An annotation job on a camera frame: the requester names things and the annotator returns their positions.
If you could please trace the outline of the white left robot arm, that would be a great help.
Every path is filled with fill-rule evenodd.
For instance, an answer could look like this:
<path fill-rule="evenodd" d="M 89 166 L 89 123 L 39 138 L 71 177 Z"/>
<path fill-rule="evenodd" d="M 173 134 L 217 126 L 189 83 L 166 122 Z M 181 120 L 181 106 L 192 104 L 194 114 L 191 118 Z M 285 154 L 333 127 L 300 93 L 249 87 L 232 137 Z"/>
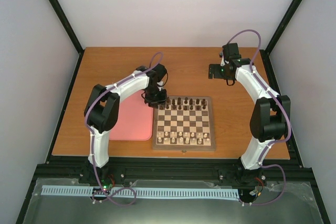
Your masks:
<path fill-rule="evenodd" d="M 91 178 L 97 183 L 108 180 L 109 170 L 104 165 L 109 160 L 109 134 L 116 125 L 120 104 L 131 95 L 142 90 L 144 103 L 157 108 L 166 102 L 167 91 L 162 79 L 167 69 L 162 64 L 151 68 L 140 66 L 126 78 L 108 85 L 93 87 L 85 107 L 85 125 L 90 131 L 89 162 L 94 166 Z"/>

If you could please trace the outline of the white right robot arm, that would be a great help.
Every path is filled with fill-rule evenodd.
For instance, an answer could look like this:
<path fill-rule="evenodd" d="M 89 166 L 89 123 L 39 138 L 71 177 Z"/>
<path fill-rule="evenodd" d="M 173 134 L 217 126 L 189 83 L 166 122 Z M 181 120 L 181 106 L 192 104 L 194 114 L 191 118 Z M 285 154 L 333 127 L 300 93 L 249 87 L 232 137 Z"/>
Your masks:
<path fill-rule="evenodd" d="M 245 170 L 259 169 L 272 146 L 291 137 L 291 101 L 267 84 L 249 58 L 241 57 L 236 43 L 223 45 L 219 56 L 220 64 L 209 65 L 209 78 L 224 79 L 228 86 L 239 82 L 254 102 L 252 138 L 240 161 Z"/>

